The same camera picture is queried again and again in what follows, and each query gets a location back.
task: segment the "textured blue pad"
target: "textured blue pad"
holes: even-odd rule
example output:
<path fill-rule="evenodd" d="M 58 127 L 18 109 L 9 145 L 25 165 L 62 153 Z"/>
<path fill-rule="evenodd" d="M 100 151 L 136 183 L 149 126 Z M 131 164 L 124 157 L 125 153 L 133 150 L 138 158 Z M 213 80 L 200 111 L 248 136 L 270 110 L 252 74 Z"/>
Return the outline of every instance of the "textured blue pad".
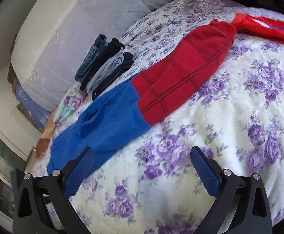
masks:
<path fill-rule="evenodd" d="M 84 178 L 87 176 L 89 169 L 94 162 L 94 152 L 88 148 L 85 155 L 79 160 L 75 168 L 70 172 L 65 181 L 64 195 L 66 199 L 75 196 Z"/>
<path fill-rule="evenodd" d="M 191 149 L 190 157 L 192 165 L 199 175 L 208 194 L 218 198 L 220 195 L 220 181 L 208 165 L 205 155 L 202 156 L 201 154 L 204 154 L 201 150 L 197 150 L 195 147 Z"/>

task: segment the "black folded garment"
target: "black folded garment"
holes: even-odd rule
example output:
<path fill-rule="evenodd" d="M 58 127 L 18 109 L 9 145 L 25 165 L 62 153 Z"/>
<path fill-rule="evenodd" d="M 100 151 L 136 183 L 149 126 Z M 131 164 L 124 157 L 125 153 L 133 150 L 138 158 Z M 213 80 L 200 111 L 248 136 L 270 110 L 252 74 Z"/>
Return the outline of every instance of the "black folded garment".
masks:
<path fill-rule="evenodd" d="M 133 64 L 133 55 L 125 52 L 124 61 L 108 77 L 106 77 L 92 92 L 92 100 L 95 100 L 103 91 L 107 89 L 119 76 L 128 71 Z"/>
<path fill-rule="evenodd" d="M 124 48 L 124 45 L 120 43 L 118 39 L 113 38 L 107 47 L 102 51 L 102 53 L 100 53 L 100 55 L 92 63 L 90 70 L 86 73 L 85 78 L 81 82 L 81 90 L 85 90 L 87 88 L 88 82 L 96 74 L 99 68 L 102 67 L 109 58 L 118 53 L 121 48 Z"/>

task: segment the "stack of folded clothes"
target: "stack of folded clothes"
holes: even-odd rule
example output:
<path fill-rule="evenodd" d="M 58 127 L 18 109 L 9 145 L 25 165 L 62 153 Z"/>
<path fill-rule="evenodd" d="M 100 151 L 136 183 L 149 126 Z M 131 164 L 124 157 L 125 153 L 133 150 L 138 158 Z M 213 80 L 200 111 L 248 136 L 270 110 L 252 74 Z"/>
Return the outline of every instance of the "stack of folded clothes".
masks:
<path fill-rule="evenodd" d="M 133 55 L 124 52 L 119 40 L 113 38 L 107 42 L 106 39 L 103 34 L 97 37 L 79 67 L 75 76 L 78 83 L 68 90 L 54 116 L 57 127 L 78 109 L 87 95 L 96 99 L 133 64 Z"/>

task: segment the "silver screw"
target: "silver screw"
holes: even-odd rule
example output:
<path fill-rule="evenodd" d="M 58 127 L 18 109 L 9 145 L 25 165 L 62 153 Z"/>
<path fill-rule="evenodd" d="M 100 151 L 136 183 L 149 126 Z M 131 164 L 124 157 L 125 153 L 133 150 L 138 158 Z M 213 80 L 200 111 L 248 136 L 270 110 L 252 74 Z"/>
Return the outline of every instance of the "silver screw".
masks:
<path fill-rule="evenodd" d="M 52 171 L 52 175 L 53 176 L 58 176 L 58 175 L 60 175 L 61 174 L 61 171 L 60 170 L 54 170 L 54 171 Z"/>
<path fill-rule="evenodd" d="M 30 174 L 30 173 L 27 173 L 27 174 L 25 174 L 24 179 L 25 179 L 25 180 L 28 180 L 28 179 L 30 179 L 30 177 L 31 177 L 31 174 Z"/>
<path fill-rule="evenodd" d="M 225 169 L 223 171 L 223 173 L 224 173 L 225 176 L 231 176 L 232 175 L 232 172 L 229 169 Z"/>
<path fill-rule="evenodd" d="M 260 175 L 259 175 L 258 173 L 255 173 L 255 174 L 253 175 L 253 177 L 254 177 L 254 179 L 256 179 L 256 180 L 259 180 L 259 179 L 260 179 Z"/>

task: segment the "floral bed sheet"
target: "floral bed sheet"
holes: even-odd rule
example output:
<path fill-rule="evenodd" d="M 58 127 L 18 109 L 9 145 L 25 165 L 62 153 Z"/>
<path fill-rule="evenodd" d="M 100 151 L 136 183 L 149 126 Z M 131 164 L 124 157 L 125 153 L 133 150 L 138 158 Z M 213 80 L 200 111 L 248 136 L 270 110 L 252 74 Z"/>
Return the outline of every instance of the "floral bed sheet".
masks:
<path fill-rule="evenodd" d="M 163 59 L 195 27 L 214 18 L 230 22 L 237 12 L 284 21 L 284 15 L 231 1 L 175 0 L 125 33 L 121 41 L 135 63 L 107 90 Z M 54 136 L 91 102 L 86 99 Z M 236 35 L 210 80 L 86 178 L 71 204 L 92 233 L 190 234 L 214 202 L 191 165 L 194 145 L 237 175 L 260 173 L 273 224 L 284 218 L 284 45 Z M 46 175 L 49 157 L 48 149 L 34 176 Z M 227 228 L 228 222 L 221 231 Z"/>

